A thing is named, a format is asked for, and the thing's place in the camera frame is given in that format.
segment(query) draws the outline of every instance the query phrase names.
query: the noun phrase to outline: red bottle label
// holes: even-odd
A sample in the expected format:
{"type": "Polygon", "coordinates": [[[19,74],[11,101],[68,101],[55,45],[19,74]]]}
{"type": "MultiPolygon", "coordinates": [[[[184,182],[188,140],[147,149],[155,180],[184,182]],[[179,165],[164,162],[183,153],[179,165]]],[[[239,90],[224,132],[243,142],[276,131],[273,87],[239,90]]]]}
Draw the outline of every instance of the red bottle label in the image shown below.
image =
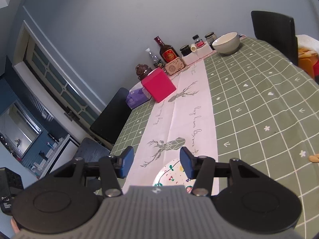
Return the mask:
{"type": "Polygon", "coordinates": [[[165,61],[168,63],[168,62],[174,60],[174,59],[177,57],[177,55],[174,53],[174,51],[173,51],[172,49],[169,49],[169,50],[166,50],[166,51],[163,53],[162,57],[163,57],[163,58],[165,59],[165,61]]]}
{"type": "Polygon", "coordinates": [[[195,45],[197,46],[197,48],[200,48],[200,47],[204,46],[205,43],[204,43],[204,41],[201,40],[200,42],[195,43],[195,45]]]}

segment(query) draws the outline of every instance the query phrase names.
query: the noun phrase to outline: small bottle with red label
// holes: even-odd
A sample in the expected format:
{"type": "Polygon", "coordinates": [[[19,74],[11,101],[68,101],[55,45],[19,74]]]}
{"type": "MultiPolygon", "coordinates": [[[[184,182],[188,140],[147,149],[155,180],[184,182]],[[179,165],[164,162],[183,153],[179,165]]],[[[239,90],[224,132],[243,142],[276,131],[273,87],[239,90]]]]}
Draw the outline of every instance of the small bottle with red label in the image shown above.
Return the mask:
{"type": "Polygon", "coordinates": [[[170,45],[165,45],[163,41],[159,38],[159,36],[154,38],[154,40],[160,46],[160,55],[166,63],[169,63],[170,61],[178,57],[178,54],[175,51],[175,49],[170,45]]]}
{"type": "Polygon", "coordinates": [[[200,39],[198,35],[195,35],[193,37],[193,40],[195,41],[195,45],[197,48],[200,48],[200,47],[205,45],[204,41],[202,39],[200,39]]]}

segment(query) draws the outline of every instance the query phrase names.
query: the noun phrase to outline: brown ceramic figurine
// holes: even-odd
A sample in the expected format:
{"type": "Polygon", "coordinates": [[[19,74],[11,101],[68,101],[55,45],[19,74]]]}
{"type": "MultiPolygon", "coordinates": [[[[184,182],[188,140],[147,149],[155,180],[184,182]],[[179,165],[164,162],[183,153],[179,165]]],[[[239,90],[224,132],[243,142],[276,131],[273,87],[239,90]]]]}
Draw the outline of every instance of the brown ceramic figurine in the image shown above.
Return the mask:
{"type": "Polygon", "coordinates": [[[142,81],[152,71],[152,69],[149,68],[148,65],[138,64],[135,67],[135,71],[138,78],[142,81]]]}

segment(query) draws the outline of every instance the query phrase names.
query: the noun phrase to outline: brown glass bottle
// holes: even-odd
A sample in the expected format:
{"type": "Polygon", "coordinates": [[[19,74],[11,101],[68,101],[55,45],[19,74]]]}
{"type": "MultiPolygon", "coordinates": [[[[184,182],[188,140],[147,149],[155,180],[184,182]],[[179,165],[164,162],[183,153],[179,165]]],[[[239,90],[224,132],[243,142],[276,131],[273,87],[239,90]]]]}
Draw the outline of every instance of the brown glass bottle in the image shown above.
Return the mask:
{"type": "Polygon", "coordinates": [[[159,36],[154,38],[154,40],[160,46],[160,55],[166,63],[169,63],[170,61],[178,57],[178,54],[176,53],[175,49],[170,45],[165,45],[163,41],[159,38],[159,36]]]}

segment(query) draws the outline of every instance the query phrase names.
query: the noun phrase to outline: black jar lid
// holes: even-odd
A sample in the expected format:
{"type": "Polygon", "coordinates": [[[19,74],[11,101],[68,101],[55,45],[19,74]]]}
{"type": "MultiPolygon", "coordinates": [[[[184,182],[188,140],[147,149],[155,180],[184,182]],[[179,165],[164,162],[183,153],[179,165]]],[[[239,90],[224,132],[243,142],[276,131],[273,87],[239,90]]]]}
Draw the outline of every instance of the black jar lid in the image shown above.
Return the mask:
{"type": "Polygon", "coordinates": [[[210,32],[210,33],[208,33],[208,34],[205,35],[205,38],[208,38],[208,37],[213,36],[213,35],[214,35],[214,33],[213,33],[213,32],[210,32]]]}
{"type": "Polygon", "coordinates": [[[183,47],[180,48],[180,51],[182,53],[183,56],[187,56],[189,55],[192,51],[190,50],[189,45],[185,45],[183,47]]]}

